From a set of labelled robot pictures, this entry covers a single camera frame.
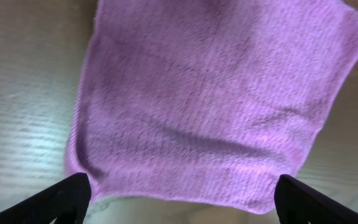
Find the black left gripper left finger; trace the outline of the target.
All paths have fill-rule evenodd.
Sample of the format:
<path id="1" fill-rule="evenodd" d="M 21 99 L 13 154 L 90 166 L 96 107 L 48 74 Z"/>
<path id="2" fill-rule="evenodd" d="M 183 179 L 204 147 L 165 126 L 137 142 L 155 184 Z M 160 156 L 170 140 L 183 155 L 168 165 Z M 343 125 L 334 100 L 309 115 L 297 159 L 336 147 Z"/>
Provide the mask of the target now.
<path id="1" fill-rule="evenodd" d="M 82 224 L 91 199 L 85 173 L 76 173 L 0 212 L 0 224 Z"/>

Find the purple microfiber cloth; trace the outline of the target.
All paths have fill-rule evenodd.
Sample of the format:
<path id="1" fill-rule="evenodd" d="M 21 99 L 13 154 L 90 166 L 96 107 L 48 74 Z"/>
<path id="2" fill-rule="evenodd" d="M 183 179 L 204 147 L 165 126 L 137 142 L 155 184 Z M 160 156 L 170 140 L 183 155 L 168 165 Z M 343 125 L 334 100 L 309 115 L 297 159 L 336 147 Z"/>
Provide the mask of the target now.
<path id="1" fill-rule="evenodd" d="M 102 0 L 65 172 L 93 200 L 144 196 L 265 214 L 358 61 L 342 1 Z"/>

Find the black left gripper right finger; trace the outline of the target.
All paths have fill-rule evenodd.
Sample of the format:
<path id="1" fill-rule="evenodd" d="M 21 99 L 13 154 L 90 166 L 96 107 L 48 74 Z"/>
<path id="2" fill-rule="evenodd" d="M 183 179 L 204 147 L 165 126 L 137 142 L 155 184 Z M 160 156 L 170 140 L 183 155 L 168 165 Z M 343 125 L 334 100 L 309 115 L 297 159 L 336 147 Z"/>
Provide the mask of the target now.
<path id="1" fill-rule="evenodd" d="M 274 201 L 280 224 L 358 224 L 358 213 L 290 175 L 280 176 Z"/>

